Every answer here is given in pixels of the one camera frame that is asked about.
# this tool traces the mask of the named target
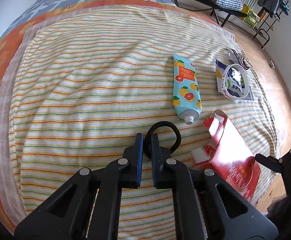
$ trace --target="snack wrapper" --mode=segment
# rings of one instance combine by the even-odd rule
[[[251,201],[261,169],[244,139],[228,116],[215,110],[203,121],[210,143],[191,151],[196,165],[212,169],[246,200]]]
[[[245,70],[248,70],[250,67],[247,66],[244,59],[245,57],[241,53],[237,53],[234,49],[227,49],[229,51],[228,59],[234,63],[239,64]]]
[[[222,76],[224,74],[224,70],[226,69],[226,65],[219,60],[215,60],[215,73],[216,73],[216,83],[218,87],[218,91],[222,93],[221,83]],[[228,75],[226,77],[225,82],[226,89],[228,93],[234,97],[241,98],[246,89],[249,89],[249,93],[246,97],[242,98],[243,100],[254,101],[254,97],[251,91],[251,87],[246,88],[244,85],[244,81],[239,71],[235,68],[231,68],[231,71],[228,71]]]

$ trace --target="striped blanket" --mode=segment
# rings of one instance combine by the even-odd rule
[[[173,156],[189,167],[190,151],[209,140],[202,120],[215,109],[226,112],[253,153],[275,156],[273,115],[250,62],[255,101],[230,101],[216,90],[215,58],[226,63],[226,48],[244,53],[204,21],[157,8],[96,9],[39,30],[16,75],[9,118],[10,159],[25,211],[81,167],[95,170],[119,158],[137,132],[162,120],[180,130]],[[203,111],[191,126],[172,105],[173,54],[196,69]],[[170,130],[158,134],[163,147],[174,143]],[[273,177],[262,169],[253,203]],[[175,239],[174,230],[171,191],[153,188],[144,157],[141,189],[122,193],[118,238]]]

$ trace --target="bed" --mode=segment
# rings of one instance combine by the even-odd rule
[[[234,35],[170,0],[40,0],[0,39],[0,221],[15,226],[81,167],[105,167],[136,133],[167,120],[181,132],[174,157],[194,166],[205,145],[202,120],[215,109],[235,124],[251,151],[279,156],[275,120],[249,62],[255,100],[216,90],[215,58],[244,53]],[[196,69],[202,114],[193,126],[172,105],[172,55]],[[174,134],[158,130],[162,146]],[[274,173],[261,168],[256,204]],[[124,190],[119,239],[175,239],[172,195],[155,190],[144,157],[141,189]]]

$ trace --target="white tube cap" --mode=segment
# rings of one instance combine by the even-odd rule
[[[193,116],[186,116],[184,121],[185,121],[185,124],[193,124],[194,117]]]

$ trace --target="red packaging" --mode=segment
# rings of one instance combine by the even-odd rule
[[[216,110],[203,121],[211,142],[191,152],[196,165],[217,172],[245,199],[251,201],[260,176],[259,164],[228,116]]]

